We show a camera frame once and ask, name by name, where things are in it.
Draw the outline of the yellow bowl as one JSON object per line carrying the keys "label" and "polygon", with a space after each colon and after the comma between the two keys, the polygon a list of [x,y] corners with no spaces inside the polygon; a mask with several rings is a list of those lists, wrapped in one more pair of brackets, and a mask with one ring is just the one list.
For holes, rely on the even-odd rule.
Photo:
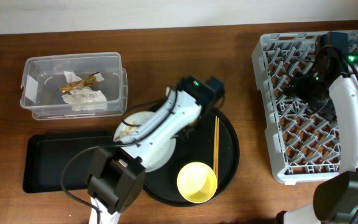
{"label": "yellow bowl", "polygon": [[177,175],[180,195],[191,203],[204,203],[217,191],[218,179],[213,169],[202,162],[191,162],[183,166]]}

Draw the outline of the grey plate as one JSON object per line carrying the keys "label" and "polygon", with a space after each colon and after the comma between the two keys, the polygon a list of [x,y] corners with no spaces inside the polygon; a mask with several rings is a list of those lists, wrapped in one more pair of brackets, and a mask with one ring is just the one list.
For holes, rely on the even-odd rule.
{"label": "grey plate", "polygon": [[[122,141],[123,143],[131,143],[134,140],[138,140],[151,132],[161,120],[168,114],[167,109],[158,109],[157,112],[142,111],[130,115],[125,119],[125,122],[129,124],[140,124],[140,126],[132,133],[118,138],[119,133],[124,129],[124,123],[121,123],[114,133],[114,141]],[[133,158],[140,157],[142,159],[141,164],[145,167],[146,172],[152,172],[161,168],[173,155],[176,140],[164,139],[164,141],[155,141],[157,138],[157,132],[155,135],[150,135],[139,143],[139,146],[132,145],[124,147],[124,151]]]}

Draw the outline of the food scraps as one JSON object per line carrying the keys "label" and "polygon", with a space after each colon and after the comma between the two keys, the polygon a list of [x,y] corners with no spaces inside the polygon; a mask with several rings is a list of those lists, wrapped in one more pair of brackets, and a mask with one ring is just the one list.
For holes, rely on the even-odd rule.
{"label": "food scraps", "polygon": [[123,138],[124,136],[134,132],[136,129],[137,127],[125,126],[124,129],[119,133],[118,138]]}

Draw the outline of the white tissue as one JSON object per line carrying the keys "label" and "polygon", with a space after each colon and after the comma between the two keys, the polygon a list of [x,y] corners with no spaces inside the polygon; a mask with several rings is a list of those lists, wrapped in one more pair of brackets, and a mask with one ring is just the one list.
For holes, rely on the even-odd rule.
{"label": "white tissue", "polygon": [[[64,71],[64,76],[67,80],[67,84],[78,80],[84,80],[78,77],[74,72]],[[92,90],[91,86],[75,89],[69,94],[63,94],[63,101],[66,104],[71,105],[73,111],[107,110],[107,98],[101,90]]]}

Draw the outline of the brown Nescafe Gold sachet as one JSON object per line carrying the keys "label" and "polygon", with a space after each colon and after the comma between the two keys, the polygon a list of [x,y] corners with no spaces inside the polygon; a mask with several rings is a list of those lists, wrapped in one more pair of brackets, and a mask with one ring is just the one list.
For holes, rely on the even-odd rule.
{"label": "brown Nescafe Gold sachet", "polygon": [[69,94],[71,91],[73,91],[75,89],[81,89],[81,88],[91,86],[95,83],[102,82],[102,81],[104,81],[104,78],[102,77],[102,75],[99,72],[96,72],[94,74],[89,75],[84,80],[78,80],[78,81],[70,82],[66,85],[60,86],[59,90],[63,94]]}

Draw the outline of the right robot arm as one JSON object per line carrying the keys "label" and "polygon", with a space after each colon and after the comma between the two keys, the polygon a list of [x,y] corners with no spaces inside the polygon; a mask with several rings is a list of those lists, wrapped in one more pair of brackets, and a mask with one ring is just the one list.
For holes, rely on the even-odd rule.
{"label": "right robot arm", "polygon": [[284,95],[336,119],[341,165],[339,175],[317,186],[311,204],[278,213],[275,223],[358,223],[358,54],[349,52],[346,33],[328,32],[316,38],[308,72],[287,75]]}

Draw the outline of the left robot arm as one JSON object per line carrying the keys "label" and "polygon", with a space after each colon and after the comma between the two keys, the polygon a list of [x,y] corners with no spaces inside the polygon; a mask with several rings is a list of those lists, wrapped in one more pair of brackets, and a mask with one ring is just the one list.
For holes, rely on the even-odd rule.
{"label": "left robot arm", "polygon": [[143,190],[146,173],[171,158],[162,146],[209,113],[224,94],[215,77],[182,78],[150,119],[113,145],[95,149],[86,183],[97,223],[117,223]]}

